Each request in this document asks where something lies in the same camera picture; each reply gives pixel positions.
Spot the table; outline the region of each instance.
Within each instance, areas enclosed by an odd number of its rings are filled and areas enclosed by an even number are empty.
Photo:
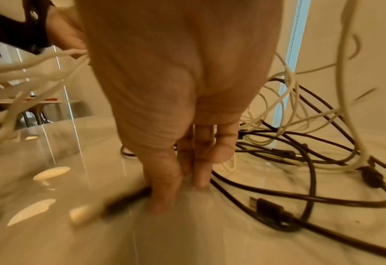
[[[4,107],[7,107],[8,105],[12,104],[13,102],[13,99],[2,99],[0,100],[0,105],[1,106],[4,106]],[[43,100],[41,101],[40,103],[38,103],[37,105],[31,107],[30,109],[28,109],[28,111],[30,111],[35,117],[36,117],[36,121],[37,121],[37,124],[38,125],[42,125],[43,124],[43,119],[41,117],[41,113],[43,111],[43,108],[48,105],[48,104],[64,104],[64,103],[76,103],[76,102],[79,102],[79,100]],[[27,124],[27,117],[24,115],[24,120],[26,122],[26,125],[28,126]]]
[[[322,134],[342,141],[335,132]],[[372,153],[386,161],[386,136],[369,132],[366,141]],[[318,145],[324,153],[341,152]],[[151,216],[144,200],[115,218],[72,228],[68,220],[71,208],[130,189],[142,178],[139,161],[122,158],[120,146],[111,117],[31,127],[2,143],[0,265],[386,265],[386,259],[309,231],[284,234],[271,230],[213,187],[197,191],[188,179],[167,214]],[[60,168],[60,176],[33,180],[57,167],[70,170]],[[268,189],[306,193],[309,185],[307,169],[282,168],[249,154],[238,154],[235,173],[224,172],[219,165],[215,169],[232,180]],[[226,188],[244,203],[248,201],[250,193]],[[317,194],[358,200],[385,198],[353,173],[319,173]],[[295,214],[304,207],[300,201],[264,198]],[[33,212],[17,216],[34,204]],[[310,221],[386,246],[386,209],[316,204]]]

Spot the wall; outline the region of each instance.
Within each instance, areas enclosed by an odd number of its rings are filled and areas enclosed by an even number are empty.
[[[335,61],[341,31],[340,13],[344,0],[313,0],[296,71],[317,68]],[[386,1],[361,0],[354,30],[362,39],[358,57],[348,63],[346,88],[355,98],[373,87],[379,90],[367,103],[352,108],[356,124],[386,133]],[[301,85],[337,106],[334,68],[300,75]]]

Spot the finger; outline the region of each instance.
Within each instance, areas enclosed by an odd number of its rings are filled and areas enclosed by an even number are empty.
[[[177,141],[177,160],[184,176],[191,174],[194,163],[194,128],[190,126],[184,136]]]
[[[152,188],[151,212],[167,211],[174,204],[181,185],[181,169],[173,148],[135,153],[143,164],[145,178]]]
[[[194,132],[193,183],[198,188],[205,188],[212,174],[212,162],[208,160],[208,154],[214,144],[214,127],[195,125]]]
[[[209,152],[209,161],[219,164],[228,161],[233,156],[238,140],[238,124],[239,121],[228,125],[218,125],[216,143]]]

